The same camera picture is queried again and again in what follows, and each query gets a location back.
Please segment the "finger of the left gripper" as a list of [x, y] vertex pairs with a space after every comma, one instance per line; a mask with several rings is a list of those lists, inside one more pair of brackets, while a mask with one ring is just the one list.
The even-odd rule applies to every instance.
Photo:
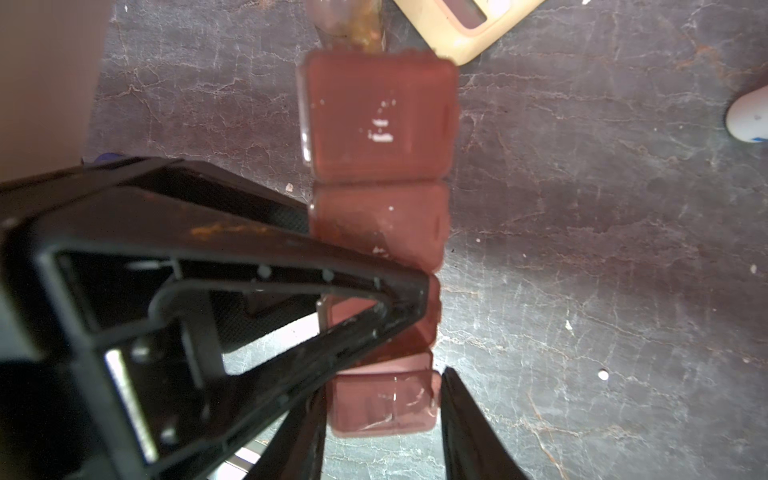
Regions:
[[203, 479], [426, 312], [420, 270], [307, 235], [205, 162], [1, 187], [1, 475]]

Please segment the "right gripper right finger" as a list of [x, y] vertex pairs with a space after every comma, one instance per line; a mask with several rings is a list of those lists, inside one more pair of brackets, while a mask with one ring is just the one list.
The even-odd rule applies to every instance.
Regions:
[[447, 479], [527, 479], [451, 367], [442, 374], [440, 395]]

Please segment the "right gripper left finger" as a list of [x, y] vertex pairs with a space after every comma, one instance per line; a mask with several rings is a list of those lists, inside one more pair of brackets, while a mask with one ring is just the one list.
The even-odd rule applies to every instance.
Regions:
[[326, 422], [326, 389], [321, 387], [290, 410], [244, 479], [320, 479]]

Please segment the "brown weekly pill organizer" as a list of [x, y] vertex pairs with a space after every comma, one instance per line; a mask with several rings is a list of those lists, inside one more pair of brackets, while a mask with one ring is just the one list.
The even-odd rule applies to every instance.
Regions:
[[[455, 64], [429, 51], [316, 50], [298, 73], [302, 146], [314, 175], [311, 235], [434, 277], [450, 230], [449, 190], [459, 126]], [[442, 304], [433, 278], [425, 315], [328, 385], [338, 437], [432, 429], [433, 368]]]

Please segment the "clear amber pill bottle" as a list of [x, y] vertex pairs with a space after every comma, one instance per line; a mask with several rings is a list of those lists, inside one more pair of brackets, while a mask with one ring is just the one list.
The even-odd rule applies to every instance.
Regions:
[[307, 0], [304, 6], [323, 47], [372, 54], [385, 51], [380, 0]]

